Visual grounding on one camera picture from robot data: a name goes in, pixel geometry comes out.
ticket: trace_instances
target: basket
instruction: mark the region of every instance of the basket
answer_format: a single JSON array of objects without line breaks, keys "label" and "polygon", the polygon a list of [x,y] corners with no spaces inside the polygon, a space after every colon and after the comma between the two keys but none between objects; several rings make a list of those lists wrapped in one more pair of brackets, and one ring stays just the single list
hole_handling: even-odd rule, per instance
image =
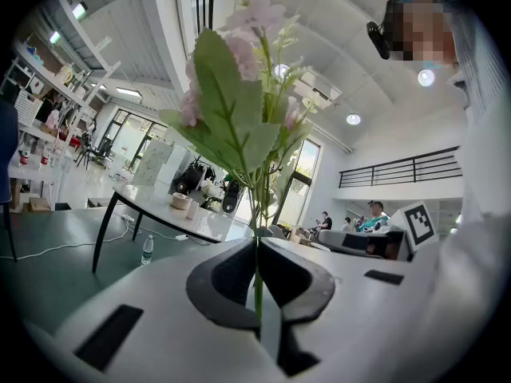
[{"label": "basket", "polygon": [[18,110],[18,122],[31,126],[41,105],[41,100],[24,89],[20,89],[18,99],[14,103],[14,107]]}]

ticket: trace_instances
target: black table leg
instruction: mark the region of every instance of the black table leg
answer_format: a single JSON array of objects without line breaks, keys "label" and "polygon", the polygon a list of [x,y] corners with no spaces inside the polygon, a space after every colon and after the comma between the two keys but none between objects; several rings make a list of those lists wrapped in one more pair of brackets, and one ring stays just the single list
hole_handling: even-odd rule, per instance
[{"label": "black table leg", "polygon": [[3,223],[4,223],[4,226],[6,226],[7,233],[9,234],[10,250],[13,253],[14,261],[17,262],[18,257],[16,257],[16,250],[14,249],[13,230],[10,227],[9,203],[3,204]]},{"label": "black table leg", "polygon": [[94,247],[94,258],[93,258],[93,274],[96,272],[97,261],[99,260],[99,254],[101,253],[101,245],[103,244],[103,238],[105,237],[106,228],[109,226],[110,216],[112,215],[113,208],[117,204],[117,193],[114,192],[112,199],[110,200],[109,206],[106,209],[105,217],[97,233],[96,246]]},{"label": "black table leg", "polygon": [[138,227],[141,225],[142,216],[143,214],[141,211],[140,213],[138,213],[137,223],[135,224],[135,230],[133,231],[133,241],[135,241],[135,237],[137,237]]}]

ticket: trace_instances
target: black chair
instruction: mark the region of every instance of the black chair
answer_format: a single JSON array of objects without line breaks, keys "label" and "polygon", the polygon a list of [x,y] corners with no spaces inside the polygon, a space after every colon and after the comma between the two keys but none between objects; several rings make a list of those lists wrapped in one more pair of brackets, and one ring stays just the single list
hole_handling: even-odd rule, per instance
[{"label": "black chair", "polygon": [[14,249],[13,232],[10,226],[9,203],[11,200],[9,183],[9,162],[18,150],[18,111],[0,98],[0,203],[3,205],[3,222],[9,233],[10,250],[14,261],[18,261]]},{"label": "black chair", "polygon": [[77,162],[77,166],[80,164],[80,162],[83,160],[83,164],[85,166],[85,170],[89,168],[89,159],[90,154],[92,153],[96,158],[106,158],[110,154],[110,150],[112,150],[113,142],[109,138],[105,138],[101,144],[100,148],[96,149],[94,146],[89,145],[87,148],[82,148],[82,153],[80,156],[75,160]]}]

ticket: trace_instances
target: window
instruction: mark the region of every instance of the window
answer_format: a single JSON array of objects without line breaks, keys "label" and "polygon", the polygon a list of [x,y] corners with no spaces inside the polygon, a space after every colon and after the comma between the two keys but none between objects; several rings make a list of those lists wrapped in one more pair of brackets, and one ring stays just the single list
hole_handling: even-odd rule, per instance
[{"label": "window", "polygon": [[283,203],[278,208],[271,206],[268,209],[271,213],[271,209],[276,211],[273,219],[274,224],[282,224],[290,229],[298,224],[312,184],[318,156],[319,146],[305,140],[299,150],[295,171],[291,174],[287,184]]}]

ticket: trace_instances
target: plastic bottle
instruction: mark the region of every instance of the plastic bottle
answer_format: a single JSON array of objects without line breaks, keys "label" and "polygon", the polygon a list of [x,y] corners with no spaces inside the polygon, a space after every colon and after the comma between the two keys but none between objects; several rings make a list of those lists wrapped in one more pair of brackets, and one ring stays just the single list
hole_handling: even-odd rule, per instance
[{"label": "plastic bottle", "polygon": [[144,249],[142,250],[142,265],[149,264],[151,262],[151,258],[153,256],[153,236],[149,235],[149,237],[145,240]]}]

